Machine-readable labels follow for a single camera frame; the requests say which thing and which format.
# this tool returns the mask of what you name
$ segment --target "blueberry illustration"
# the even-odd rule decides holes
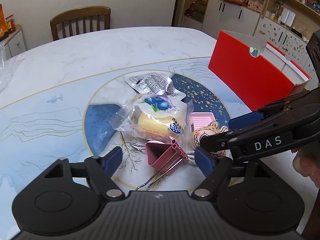
[[[156,103],[156,107],[160,110],[167,110],[169,108],[169,103],[167,101]]]
[[[156,104],[154,101],[152,101],[152,98],[145,98],[144,101],[149,105],[155,105]]]
[[[161,97],[153,97],[152,101],[154,101],[155,103],[162,103],[162,102],[166,102],[163,98]]]

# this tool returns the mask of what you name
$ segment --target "plush toy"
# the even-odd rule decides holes
[[[217,121],[211,122],[209,124],[209,126],[206,127],[202,127],[198,130],[195,130],[192,132],[192,136],[193,136],[193,140],[192,140],[192,144],[194,147],[198,147],[200,146],[200,140],[203,136],[209,136],[209,135],[213,135],[213,134],[217,134],[220,132],[226,132],[229,130],[228,127],[226,126],[222,126],[221,128],[219,128],[219,123]],[[226,151],[219,151],[216,153],[211,153],[214,156],[225,156],[226,155]]]

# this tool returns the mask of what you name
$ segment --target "red cardboard box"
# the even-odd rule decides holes
[[[252,111],[300,92],[310,80],[272,44],[228,31],[220,31],[209,69]]]

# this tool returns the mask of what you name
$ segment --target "screw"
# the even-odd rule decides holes
[[[207,197],[210,195],[210,191],[205,188],[199,188],[195,190],[195,195],[198,197]]]
[[[234,142],[234,141],[236,141],[237,139],[238,139],[237,137],[231,138],[231,139],[229,140],[229,142]]]
[[[119,189],[109,189],[107,191],[108,197],[120,197],[122,195],[122,191]]]

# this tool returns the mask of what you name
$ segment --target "white wall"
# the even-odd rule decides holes
[[[175,0],[0,0],[0,3],[5,16],[13,14],[15,23],[21,24],[27,49],[31,49],[52,41],[50,19],[63,11],[102,5],[111,8],[111,28],[171,26]]]

